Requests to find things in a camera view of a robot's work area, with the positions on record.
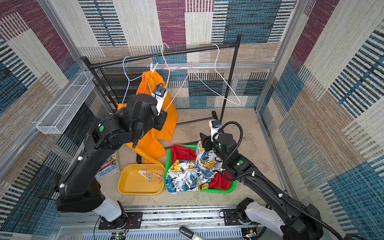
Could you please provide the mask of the white plastic hanger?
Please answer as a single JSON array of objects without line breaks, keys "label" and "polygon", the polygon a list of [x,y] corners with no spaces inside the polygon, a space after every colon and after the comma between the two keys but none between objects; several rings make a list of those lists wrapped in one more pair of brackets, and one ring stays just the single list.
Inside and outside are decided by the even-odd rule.
[{"label": "white plastic hanger", "polygon": [[217,93],[216,91],[214,91],[213,89],[211,89],[196,73],[194,73],[195,77],[197,77],[197,79],[203,83],[203,85],[208,88],[211,92],[213,92],[215,95],[219,96],[220,98],[222,98],[223,100],[226,100],[236,106],[240,106],[241,105],[241,100],[239,99],[238,95],[236,94],[236,92],[233,90],[233,88],[231,87],[231,84],[229,84],[229,82],[223,77],[222,74],[220,74],[218,71],[217,71],[217,62],[218,62],[218,58],[220,56],[220,47],[217,45],[217,44],[212,44],[212,46],[215,46],[218,50],[218,53],[217,53],[217,56],[216,56],[216,59],[215,59],[215,62],[214,62],[214,71],[216,74],[219,75],[220,79],[226,84],[226,86],[229,88],[229,90],[234,94],[235,98],[236,98],[236,102],[233,102],[232,100],[229,100],[228,97],[225,97],[219,93]]}]

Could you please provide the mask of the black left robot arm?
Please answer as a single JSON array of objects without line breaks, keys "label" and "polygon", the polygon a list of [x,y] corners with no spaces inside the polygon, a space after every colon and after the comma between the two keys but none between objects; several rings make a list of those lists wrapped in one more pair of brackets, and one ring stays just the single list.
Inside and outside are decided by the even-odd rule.
[{"label": "black left robot arm", "polygon": [[162,109],[165,94],[131,95],[126,107],[91,123],[82,153],[55,184],[60,194],[56,199],[59,212],[95,212],[116,229],[127,223],[124,208],[104,195],[96,175],[122,145],[131,143],[136,147],[150,130],[163,128],[167,119]]}]

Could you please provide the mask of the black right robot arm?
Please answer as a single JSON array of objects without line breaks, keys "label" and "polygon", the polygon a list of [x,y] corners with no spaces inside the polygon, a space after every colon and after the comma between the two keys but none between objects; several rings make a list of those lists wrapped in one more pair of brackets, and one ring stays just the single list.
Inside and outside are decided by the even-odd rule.
[{"label": "black right robot arm", "polygon": [[238,213],[243,222],[259,223],[284,240],[319,240],[323,236],[323,227],[306,215],[319,218],[320,212],[312,205],[305,207],[268,180],[236,150],[237,143],[231,134],[220,134],[215,141],[203,133],[200,137],[203,148],[215,152],[232,180],[244,184],[269,205],[265,208],[251,199],[241,201]]}]

